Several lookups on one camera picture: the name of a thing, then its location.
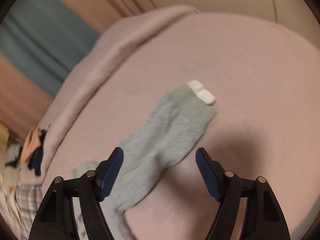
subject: yellow object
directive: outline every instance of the yellow object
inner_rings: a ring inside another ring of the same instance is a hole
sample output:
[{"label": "yellow object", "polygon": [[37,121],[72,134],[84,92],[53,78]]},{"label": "yellow object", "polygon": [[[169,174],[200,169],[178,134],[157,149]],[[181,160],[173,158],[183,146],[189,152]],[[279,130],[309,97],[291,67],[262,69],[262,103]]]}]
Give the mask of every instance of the yellow object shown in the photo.
[{"label": "yellow object", "polygon": [[9,129],[0,123],[0,147],[5,149],[8,144]]}]

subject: blue curtain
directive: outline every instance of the blue curtain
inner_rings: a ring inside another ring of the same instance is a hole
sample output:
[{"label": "blue curtain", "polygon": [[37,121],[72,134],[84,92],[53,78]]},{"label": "blue curtain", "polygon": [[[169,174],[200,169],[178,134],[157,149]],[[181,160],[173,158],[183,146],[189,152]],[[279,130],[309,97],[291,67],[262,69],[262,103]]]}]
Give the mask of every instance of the blue curtain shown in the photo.
[{"label": "blue curtain", "polygon": [[53,97],[97,38],[59,0],[17,0],[0,25],[0,51]]}]

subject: pink bed sheet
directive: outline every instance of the pink bed sheet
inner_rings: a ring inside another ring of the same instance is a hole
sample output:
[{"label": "pink bed sheet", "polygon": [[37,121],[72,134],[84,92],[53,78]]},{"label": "pink bed sheet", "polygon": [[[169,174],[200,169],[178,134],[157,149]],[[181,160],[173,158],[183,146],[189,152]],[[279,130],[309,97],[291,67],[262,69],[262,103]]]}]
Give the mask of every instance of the pink bed sheet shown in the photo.
[{"label": "pink bed sheet", "polygon": [[[43,192],[55,176],[70,179],[83,162],[107,159],[165,91],[197,79],[217,98],[219,114],[196,147],[241,177],[265,176],[298,240],[320,208],[319,77],[320,52],[281,26],[225,14],[184,17],[135,50],[94,94],[57,149]],[[216,210],[193,150],[126,217],[138,240],[200,240]]]}]

